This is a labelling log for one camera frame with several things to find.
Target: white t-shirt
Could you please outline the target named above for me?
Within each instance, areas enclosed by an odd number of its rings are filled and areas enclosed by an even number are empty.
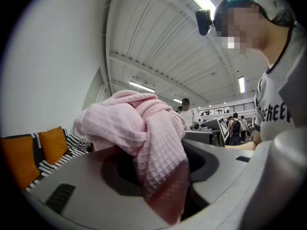
[[[184,120],[187,122],[187,125],[191,125],[193,124],[193,122],[198,122],[198,120],[201,120],[201,116],[199,115],[199,113],[197,111],[194,111],[194,115],[191,111],[191,109],[189,109],[188,111],[181,111],[180,115],[184,118]]]
[[[245,119],[242,119],[242,120],[241,120],[241,123],[242,123],[242,131],[247,130],[247,128],[248,128],[248,123],[246,122],[246,120],[245,120]]]
[[[287,81],[287,74],[307,48],[305,31],[294,27],[289,31],[287,43],[283,54],[279,56],[279,61],[277,60],[274,66],[263,74],[258,84],[255,96],[255,130],[260,132],[262,141],[273,140],[284,130],[295,127],[290,111],[278,90]]]

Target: white wall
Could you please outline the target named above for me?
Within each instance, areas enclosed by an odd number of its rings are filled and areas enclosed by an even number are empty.
[[[104,62],[106,0],[36,0],[20,19],[2,62],[1,136],[72,131]]]
[[[102,87],[102,80],[99,71],[97,71],[92,80],[90,88],[87,91],[85,100],[83,102],[82,110],[84,110],[85,108],[89,107],[91,104],[94,104],[96,102],[101,87]]]

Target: pink waffle towel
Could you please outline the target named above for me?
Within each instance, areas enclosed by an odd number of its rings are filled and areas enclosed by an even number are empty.
[[[180,221],[189,185],[181,139],[189,128],[172,107],[154,94],[120,91],[82,111],[75,126],[95,150],[117,145],[134,156],[145,201],[168,224]]]

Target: white shirt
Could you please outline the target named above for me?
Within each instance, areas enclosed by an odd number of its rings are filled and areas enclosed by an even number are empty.
[[[191,124],[193,124],[193,122],[198,122],[198,120],[201,120],[201,116],[199,115],[199,113],[197,111],[194,110],[194,115],[191,111],[191,109],[189,109],[188,111],[181,111],[180,115],[184,118],[184,120],[187,122],[187,125],[190,126]]]
[[[247,128],[248,128],[248,123],[246,122],[246,120],[245,120],[245,119],[242,119],[242,120],[241,120],[241,123],[242,123],[242,131],[247,130]]]

